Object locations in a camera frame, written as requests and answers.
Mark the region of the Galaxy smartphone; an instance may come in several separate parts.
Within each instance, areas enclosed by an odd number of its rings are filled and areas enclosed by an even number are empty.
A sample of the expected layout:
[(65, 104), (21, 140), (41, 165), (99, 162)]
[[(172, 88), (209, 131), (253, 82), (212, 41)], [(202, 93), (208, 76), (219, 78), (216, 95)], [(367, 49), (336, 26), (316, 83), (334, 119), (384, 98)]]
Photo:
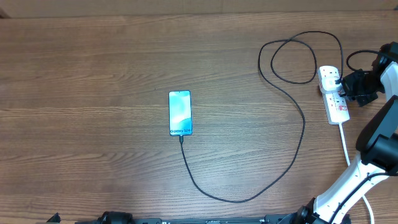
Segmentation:
[(192, 99), (189, 90), (169, 92), (169, 131), (171, 136), (193, 134)]

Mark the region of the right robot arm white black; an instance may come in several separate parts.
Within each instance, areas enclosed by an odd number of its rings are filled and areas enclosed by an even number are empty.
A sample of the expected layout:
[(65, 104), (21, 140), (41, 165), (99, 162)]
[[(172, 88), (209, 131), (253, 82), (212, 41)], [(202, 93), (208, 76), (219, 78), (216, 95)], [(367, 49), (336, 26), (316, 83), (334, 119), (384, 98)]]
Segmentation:
[(280, 223), (350, 223), (351, 207), (375, 185), (397, 175), (397, 42), (383, 45), (376, 55), (370, 71), (353, 70), (343, 78), (335, 67), (318, 69), (330, 124), (341, 126), (349, 119), (349, 101), (364, 106), (383, 93), (386, 104), (361, 131), (354, 159), (334, 184)]

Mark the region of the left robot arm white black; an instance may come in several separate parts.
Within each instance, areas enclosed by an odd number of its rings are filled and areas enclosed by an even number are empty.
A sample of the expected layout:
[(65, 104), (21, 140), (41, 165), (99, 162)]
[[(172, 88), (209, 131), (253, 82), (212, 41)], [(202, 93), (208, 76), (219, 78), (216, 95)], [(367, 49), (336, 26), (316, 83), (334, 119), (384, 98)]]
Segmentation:
[(135, 224), (131, 213), (104, 212), (96, 220), (87, 222), (75, 222), (75, 224)]

